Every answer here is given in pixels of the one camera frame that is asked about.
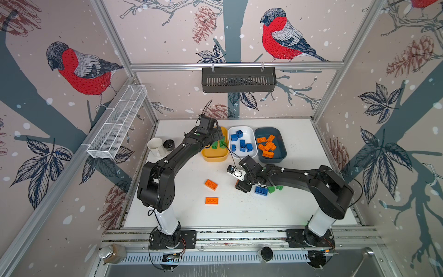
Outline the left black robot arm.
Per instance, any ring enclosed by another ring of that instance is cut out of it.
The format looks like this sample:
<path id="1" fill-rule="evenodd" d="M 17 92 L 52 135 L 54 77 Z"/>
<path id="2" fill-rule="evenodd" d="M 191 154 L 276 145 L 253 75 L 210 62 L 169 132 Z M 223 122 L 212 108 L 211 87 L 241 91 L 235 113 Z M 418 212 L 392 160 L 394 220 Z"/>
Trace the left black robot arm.
<path id="1" fill-rule="evenodd" d="M 218 120 L 201 114 L 196 126 L 184 134 L 180 145 L 157 162 L 147 162 L 143 166 L 137 198 L 152 209 L 160 237 L 167 244 L 176 246 L 181 239 L 181 225 L 171 208 L 176 174 L 192 157 L 222 139 L 224 136 Z"/>

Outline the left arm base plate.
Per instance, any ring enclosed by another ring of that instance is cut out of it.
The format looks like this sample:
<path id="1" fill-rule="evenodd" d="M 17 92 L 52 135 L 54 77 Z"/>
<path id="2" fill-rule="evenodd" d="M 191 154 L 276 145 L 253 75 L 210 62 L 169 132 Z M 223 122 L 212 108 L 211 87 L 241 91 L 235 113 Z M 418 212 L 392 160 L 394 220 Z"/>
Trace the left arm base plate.
<path id="1" fill-rule="evenodd" d="M 158 227 L 155 227 L 150 234 L 149 250 L 194 249 L 196 241 L 197 232 L 195 230 L 182 231 L 181 226 L 178 226 L 172 235 L 166 235 Z"/>

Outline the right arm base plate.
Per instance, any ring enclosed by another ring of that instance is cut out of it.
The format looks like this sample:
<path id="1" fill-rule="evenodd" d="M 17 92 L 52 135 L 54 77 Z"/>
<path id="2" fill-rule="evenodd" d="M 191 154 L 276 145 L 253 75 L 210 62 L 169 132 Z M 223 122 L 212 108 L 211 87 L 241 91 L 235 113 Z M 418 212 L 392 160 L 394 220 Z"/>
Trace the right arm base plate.
<path id="1" fill-rule="evenodd" d="M 287 229 L 286 242 L 290 248 L 335 248 L 335 238 L 332 230 L 328 229 L 323 236 L 304 229 Z"/>

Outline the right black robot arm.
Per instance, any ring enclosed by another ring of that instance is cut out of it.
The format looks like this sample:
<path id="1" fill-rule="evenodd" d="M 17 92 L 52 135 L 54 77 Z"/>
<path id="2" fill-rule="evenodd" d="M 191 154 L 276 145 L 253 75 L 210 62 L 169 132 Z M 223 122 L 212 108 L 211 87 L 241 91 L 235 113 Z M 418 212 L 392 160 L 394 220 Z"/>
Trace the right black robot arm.
<path id="1" fill-rule="evenodd" d="M 260 188 L 290 187 L 310 192 L 318 205 L 317 211 L 305 227 L 305 237 L 323 238 L 337 220 L 342 220 L 354 190 L 328 166 L 298 170 L 267 164 L 264 167 L 247 156 L 239 162 L 241 170 L 230 166 L 228 172 L 237 179 L 235 189 L 249 193 L 253 186 Z"/>

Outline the blue lego front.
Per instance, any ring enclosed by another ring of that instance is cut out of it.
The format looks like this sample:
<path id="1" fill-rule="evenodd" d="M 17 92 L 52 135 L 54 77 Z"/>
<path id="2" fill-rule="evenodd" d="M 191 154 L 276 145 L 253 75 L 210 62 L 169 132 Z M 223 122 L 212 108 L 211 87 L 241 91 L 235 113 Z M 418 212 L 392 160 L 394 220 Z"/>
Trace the blue lego front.
<path id="1" fill-rule="evenodd" d="M 255 187 L 254 192 L 257 195 L 268 196 L 268 189 L 266 189 L 266 188 Z"/>

